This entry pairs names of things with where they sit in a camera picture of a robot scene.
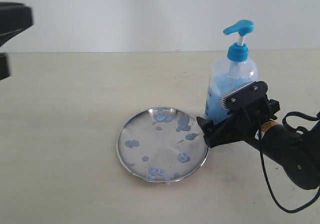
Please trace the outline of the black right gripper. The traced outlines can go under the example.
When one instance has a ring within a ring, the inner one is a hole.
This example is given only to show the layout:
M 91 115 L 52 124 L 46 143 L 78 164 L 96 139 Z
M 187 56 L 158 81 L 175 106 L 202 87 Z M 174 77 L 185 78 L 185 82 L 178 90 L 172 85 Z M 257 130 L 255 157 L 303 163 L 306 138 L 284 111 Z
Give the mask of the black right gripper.
M 246 106 L 236 110 L 228 110 L 230 118 L 218 124 L 200 116 L 196 120 L 203 132 L 205 144 L 209 148 L 214 148 L 219 145 L 245 141 L 254 129 L 258 129 L 259 123 L 270 119 L 279 111 L 279 101 L 269 99 L 268 107 Z

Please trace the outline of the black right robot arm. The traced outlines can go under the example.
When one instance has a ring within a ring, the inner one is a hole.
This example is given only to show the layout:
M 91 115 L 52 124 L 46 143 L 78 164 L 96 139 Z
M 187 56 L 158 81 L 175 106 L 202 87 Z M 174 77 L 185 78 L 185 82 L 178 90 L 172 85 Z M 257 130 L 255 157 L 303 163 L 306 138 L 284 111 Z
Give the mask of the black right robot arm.
M 196 120 L 209 148 L 244 141 L 282 166 L 295 185 L 305 190 L 316 189 L 320 185 L 320 117 L 289 112 L 287 117 L 316 122 L 311 130 L 302 126 L 292 128 L 285 118 L 282 123 L 276 121 L 275 113 L 279 110 L 278 101 L 260 98 L 231 110 L 231 116 L 219 124 L 202 117 Z

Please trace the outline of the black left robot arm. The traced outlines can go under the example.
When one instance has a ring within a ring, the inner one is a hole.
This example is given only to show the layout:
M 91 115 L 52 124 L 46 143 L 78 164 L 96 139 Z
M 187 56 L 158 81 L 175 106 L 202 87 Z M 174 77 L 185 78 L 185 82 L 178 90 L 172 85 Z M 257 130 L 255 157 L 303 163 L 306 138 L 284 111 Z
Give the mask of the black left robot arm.
M 32 8 L 23 3 L 0 3 L 0 46 L 34 25 Z

